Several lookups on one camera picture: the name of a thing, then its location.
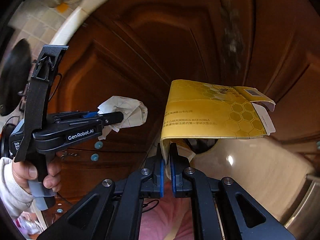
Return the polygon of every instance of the device handle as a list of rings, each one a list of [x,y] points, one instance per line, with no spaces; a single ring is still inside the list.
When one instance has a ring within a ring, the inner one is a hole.
[[[55,205],[55,193],[43,185],[44,178],[48,175],[47,165],[54,159],[55,154],[27,154],[26,160],[31,162],[38,170],[38,178],[28,180],[31,194],[35,197],[39,210],[47,210]]]

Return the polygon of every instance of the black round object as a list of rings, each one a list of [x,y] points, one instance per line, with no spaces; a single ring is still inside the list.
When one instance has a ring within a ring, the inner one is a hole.
[[[13,157],[10,155],[10,150],[9,150],[9,137],[15,128],[16,126],[12,123],[7,123],[2,128],[1,138],[0,138],[1,157],[7,157],[10,159],[13,159]]]
[[[0,115],[12,113],[20,103],[31,70],[31,52],[27,40],[20,40],[8,55],[0,77]]]

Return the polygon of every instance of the honeycomb pattern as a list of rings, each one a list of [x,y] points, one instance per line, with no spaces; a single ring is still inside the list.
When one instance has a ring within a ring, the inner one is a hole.
[[[248,101],[234,102],[226,100],[223,93],[220,93],[222,86],[211,85],[207,83],[195,81],[182,81],[178,83],[178,87],[191,87],[202,94],[204,98],[210,100],[222,101],[213,106],[214,111],[220,106],[227,111],[221,113],[220,120],[224,122],[225,127],[235,134],[237,138],[256,137],[265,133],[263,124],[260,121],[258,114]]]

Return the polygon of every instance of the white sleeve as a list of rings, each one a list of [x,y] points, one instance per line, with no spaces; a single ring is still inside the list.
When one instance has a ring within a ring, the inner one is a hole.
[[[33,196],[20,187],[12,175],[12,160],[2,157],[0,159],[0,197],[9,215],[15,219],[28,209]]]

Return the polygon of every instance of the blue knob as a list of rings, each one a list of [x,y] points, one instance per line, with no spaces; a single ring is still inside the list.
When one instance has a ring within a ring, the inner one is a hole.
[[[102,141],[96,142],[96,143],[94,144],[94,147],[95,147],[96,149],[101,149],[101,148],[103,147],[103,142],[102,142]]]
[[[99,154],[96,154],[96,153],[95,153],[95,154],[92,154],[92,155],[91,155],[91,160],[94,161],[94,162],[96,162],[97,160],[99,160]]]

